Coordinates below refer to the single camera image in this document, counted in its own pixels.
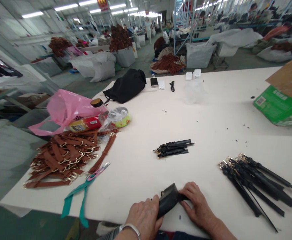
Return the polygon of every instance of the phone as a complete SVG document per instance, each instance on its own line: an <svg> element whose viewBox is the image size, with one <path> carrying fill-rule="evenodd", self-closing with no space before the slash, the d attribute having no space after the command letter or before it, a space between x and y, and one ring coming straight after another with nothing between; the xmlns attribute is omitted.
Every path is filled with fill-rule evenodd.
<svg viewBox="0 0 292 240"><path fill-rule="evenodd" d="M152 87L158 86L157 78L155 78L155 75L154 75L154 74L152 74L152 76L153 76L153 77L150 79L150 85L151 85Z"/></svg>

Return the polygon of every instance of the green box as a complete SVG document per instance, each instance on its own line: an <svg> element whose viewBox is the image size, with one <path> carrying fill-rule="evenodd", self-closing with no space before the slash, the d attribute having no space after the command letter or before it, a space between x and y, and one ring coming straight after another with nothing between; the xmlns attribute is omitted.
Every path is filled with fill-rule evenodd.
<svg viewBox="0 0 292 240"><path fill-rule="evenodd" d="M253 105L273 124L278 126L292 125L292 98L269 86Z"/></svg>
<svg viewBox="0 0 292 240"><path fill-rule="evenodd" d="M266 79L270 86L253 102L273 124L292 125L292 61Z"/></svg>

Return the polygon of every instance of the hand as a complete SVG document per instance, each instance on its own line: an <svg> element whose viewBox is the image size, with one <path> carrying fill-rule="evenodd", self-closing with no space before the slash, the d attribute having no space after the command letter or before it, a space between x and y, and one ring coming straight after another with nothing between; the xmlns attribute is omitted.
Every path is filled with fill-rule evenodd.
<svg viewBox="0 0 292 240"><path fill-rule="evenodd" d="M188 197L192 202L192 209L185 201L180 202L190 220L207 232L213 231L218 219L211 211L205 196L202 194L197 184L188 182L179 193Z"/></svg>
<svg viewBox="0 0 292 240"><path fill-rule="evenodd" d="M152 240L163 221L163 217L157 220L158 210L158 195L155 195L152 200L147 198L145 202L134 203L130 208L126 224L130 223L138 229L141 240Z"/></svg>

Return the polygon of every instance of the pink plastic bag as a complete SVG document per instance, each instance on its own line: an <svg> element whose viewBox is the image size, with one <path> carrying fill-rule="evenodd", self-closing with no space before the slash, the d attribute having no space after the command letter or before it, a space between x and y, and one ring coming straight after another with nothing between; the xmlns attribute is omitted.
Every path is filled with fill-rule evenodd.
<svg viewBox="0 0 292 240"><path fill-rule="evenodd" d="M29 129L38 136L54 135L64 131L72 121L79 120L83 117L94 116L98 111L90 105L92 100L73 92L59 89L50 99L47 105L47 111L51 120L60 125L56 131L46 131L39 129L44 123L41 122L30 126Z"/></svg>

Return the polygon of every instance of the pink scissors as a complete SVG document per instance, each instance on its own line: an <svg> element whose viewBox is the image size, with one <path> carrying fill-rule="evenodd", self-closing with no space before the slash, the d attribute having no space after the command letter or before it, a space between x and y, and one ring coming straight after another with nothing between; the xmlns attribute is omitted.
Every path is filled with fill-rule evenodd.
<svg viewBox="0 0 292 240"><path fill-rule="evenodd" d="M108 168L108 166L110 165L110 163L106 163L105 165L101 166L97 171L95 171L92 175L89 175L87 180L88 182L90 182L91 180L93 180L94 178L96 178L99 174L101 174L106 168Z"/></svg>

